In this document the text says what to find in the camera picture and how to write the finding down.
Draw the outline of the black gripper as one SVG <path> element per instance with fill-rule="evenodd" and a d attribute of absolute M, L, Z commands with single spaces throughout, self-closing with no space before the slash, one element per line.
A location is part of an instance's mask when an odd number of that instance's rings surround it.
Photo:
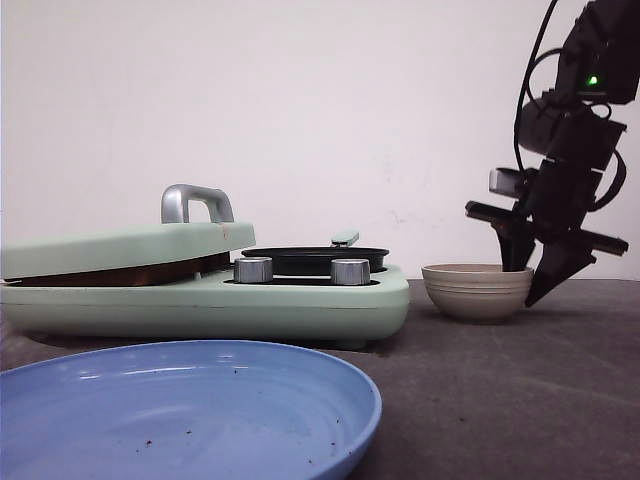
<path fill-rule="evenodd" d="M 559 108 L 544 102 L 538 108 L 528 103 L 521 113 L 518 143 L 541 154 L 543 161 L 539 168 L 524 171 L 527 194 L 515 199 L 510 210 L 475 201 L 465 206 L 468 217 L 492 224 L 504 272 L 523 271 L 535 239 L 545 244 L 526 307 L 595 263 L 590 249 L 614 255 L 627 251 L 626 241 L 581 228 L 588 213 L 609 203 L 620 190 L 612 185 L 610 193 L 596 197 L 603 172 L 626 129 L 625 124 L 600 117 L 584 104 Z"/>

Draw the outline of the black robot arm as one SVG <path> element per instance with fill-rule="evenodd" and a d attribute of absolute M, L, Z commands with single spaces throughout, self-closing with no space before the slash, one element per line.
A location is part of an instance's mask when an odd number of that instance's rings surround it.
<path fill-rule="evenodd" d="M 513 146 L 542 155 L 537 168 L 496 168 L 492 193 L 514 199 L 509 210 L 477 201 L 468 217 L 496 232 L 505 272 L 522 271 L 537 243 L 541 260 L 524 301 L 530 307 L 559 284 L 595 263 L 594 252 L 617 256 L 626 241 L 583 229 L 587 214 L 608 205 L 627 176 L 617 143 L 623 123 L 611 111 L 634 101 L 639 85 L 639 4 L 589 1 L 563 45 L 539 50 L 539 27 L 516 104 Z"/>

